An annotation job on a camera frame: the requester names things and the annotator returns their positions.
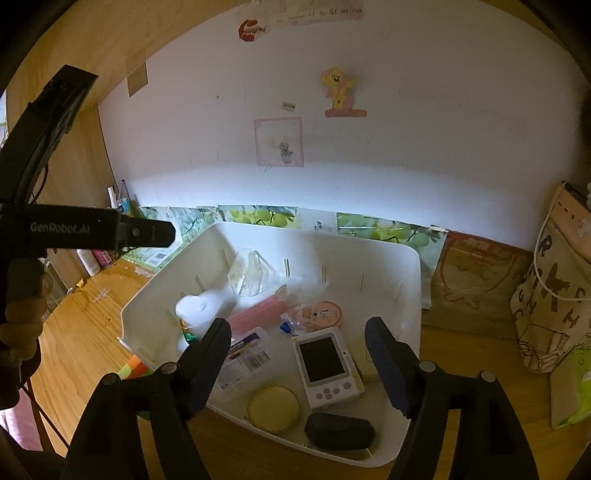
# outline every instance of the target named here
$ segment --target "white handheld game console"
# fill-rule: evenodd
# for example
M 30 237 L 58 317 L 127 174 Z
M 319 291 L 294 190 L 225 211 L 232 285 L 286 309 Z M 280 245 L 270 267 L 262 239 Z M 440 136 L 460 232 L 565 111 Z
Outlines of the white handheld game console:
M 312 410 L 353 400 L 365 391 L 338 327 L 294 337 L 293 344 Z

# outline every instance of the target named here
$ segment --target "pink frame drawing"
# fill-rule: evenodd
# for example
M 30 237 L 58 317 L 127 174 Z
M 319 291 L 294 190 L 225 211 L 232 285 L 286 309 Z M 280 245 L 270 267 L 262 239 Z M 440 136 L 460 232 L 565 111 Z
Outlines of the pink frame drawing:
M 259 118 L 254 120 L 254 126 L 259 166 L 304 166 L 304 135 L 300 116 Z

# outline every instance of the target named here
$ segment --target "pink bottle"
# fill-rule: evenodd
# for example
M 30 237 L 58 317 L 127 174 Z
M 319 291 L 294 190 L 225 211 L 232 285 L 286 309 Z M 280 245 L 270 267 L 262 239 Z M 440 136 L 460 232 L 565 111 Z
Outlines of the pink bottle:
M 254 327 L 266 327 L 279 322 L 279 315 L 285 313 L 289 308 L 286 299 L 287 285 L 283 285 L 265 300 L 232 315 L 228 319 L 228 323 L 232 327 L 232 337 L 237 339 Z

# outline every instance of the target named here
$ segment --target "red lips sticker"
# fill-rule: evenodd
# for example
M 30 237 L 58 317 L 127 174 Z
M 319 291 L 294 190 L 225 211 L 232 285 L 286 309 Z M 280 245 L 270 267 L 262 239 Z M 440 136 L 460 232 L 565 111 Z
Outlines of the red lips sticker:
M 266 27 L 261 27 L 258 20 L 246 20 L 238 27 L 238 36 L 242 41 L 255 41 L 257 37 L 267 31 Z

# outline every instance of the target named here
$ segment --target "yellow round sponge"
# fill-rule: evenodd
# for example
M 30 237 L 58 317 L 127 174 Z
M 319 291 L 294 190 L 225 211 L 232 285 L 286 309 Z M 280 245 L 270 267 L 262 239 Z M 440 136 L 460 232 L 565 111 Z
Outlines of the yellow round sponge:
M 300 402 L 285 387 L 273 385 L 257 392 L 248 404 L 248 416 L 252 424 L 269 433 L 287 430 L 300 414 Z

